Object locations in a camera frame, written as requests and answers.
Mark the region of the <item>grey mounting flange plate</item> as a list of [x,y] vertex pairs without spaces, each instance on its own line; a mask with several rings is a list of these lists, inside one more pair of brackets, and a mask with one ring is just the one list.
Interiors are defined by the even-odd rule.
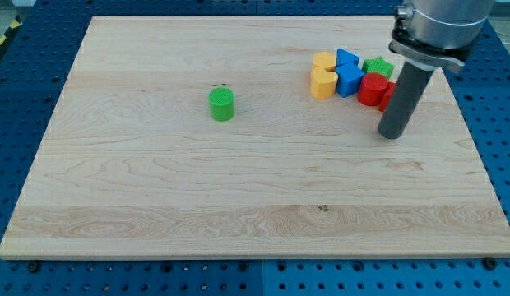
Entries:
[[442,68],[457,74],[464,68],[474,49],[474,42],[459,49],[441,49],[417,41],[405,29],[396,25],[392,30],[389,49],[425,71]]

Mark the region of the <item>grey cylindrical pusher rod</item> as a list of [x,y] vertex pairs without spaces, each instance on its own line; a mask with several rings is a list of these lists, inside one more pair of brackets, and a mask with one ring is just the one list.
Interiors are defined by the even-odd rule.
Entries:
[[404,62],[396,87],[379,121],[378,133],[387,139],[397,139],[415,111],[434,71],[426,71]]

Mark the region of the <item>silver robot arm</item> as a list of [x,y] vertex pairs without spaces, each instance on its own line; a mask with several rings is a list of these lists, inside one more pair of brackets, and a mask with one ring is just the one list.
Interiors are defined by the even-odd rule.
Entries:
[[389,50],[405,58],[378,133],[397,139],[434,71],[459,73],[475,47],[494,0],[405,0],[394,11]]

